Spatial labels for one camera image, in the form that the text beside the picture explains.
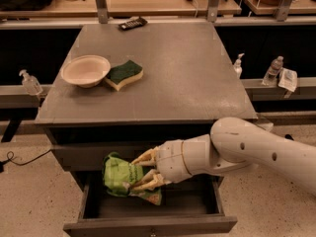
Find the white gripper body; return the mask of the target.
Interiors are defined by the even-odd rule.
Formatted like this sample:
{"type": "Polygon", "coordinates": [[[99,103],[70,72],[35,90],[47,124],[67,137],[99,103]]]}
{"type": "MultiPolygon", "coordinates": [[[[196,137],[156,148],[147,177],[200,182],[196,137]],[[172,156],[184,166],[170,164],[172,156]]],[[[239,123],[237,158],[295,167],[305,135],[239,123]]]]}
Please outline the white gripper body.
{"type": "Polygon", "coordinates": [[[183,140],[166,141],[156,152],[157,170],[171,183],[179,183],[192,176],[184,162],[183,144],[183,140]]]}

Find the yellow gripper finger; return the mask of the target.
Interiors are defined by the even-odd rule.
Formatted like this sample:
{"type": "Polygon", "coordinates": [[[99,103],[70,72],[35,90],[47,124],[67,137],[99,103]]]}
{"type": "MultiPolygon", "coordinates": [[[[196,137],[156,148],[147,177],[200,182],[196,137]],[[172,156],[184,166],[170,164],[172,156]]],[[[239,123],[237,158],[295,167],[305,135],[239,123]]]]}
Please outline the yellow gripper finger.
{"type": "Polygon", "coordinates": [[[133,165],[139,166],[155,166],[156,165],[156,154],[158,148],[151,148],[142,153],[139,157],[132,161],[133,165]]]}
{"type": "Polygon", "coordinates": [[[145,174],[140,181],[136,182],[131,186],[132,191],[153,191],[156,188],[162,187],[164,185],[169,185],[170,181],[165,179],[161,173],[155,169],[151,169],[147,174],[145,174]]]}

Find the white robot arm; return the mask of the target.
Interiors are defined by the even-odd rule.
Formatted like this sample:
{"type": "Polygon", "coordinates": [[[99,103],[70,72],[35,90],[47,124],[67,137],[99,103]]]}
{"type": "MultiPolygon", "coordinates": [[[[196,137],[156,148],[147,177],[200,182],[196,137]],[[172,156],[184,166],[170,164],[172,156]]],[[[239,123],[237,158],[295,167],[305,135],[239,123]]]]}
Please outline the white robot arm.
{"type": "Polygon", "coordinates": [[[223,177],[265,165],[316,194],[316,147],[277,136],[240,118],[217,120],[209,134],[166,141],[133,163],[156,169],[154,186],[199,174],[223,177]]]}

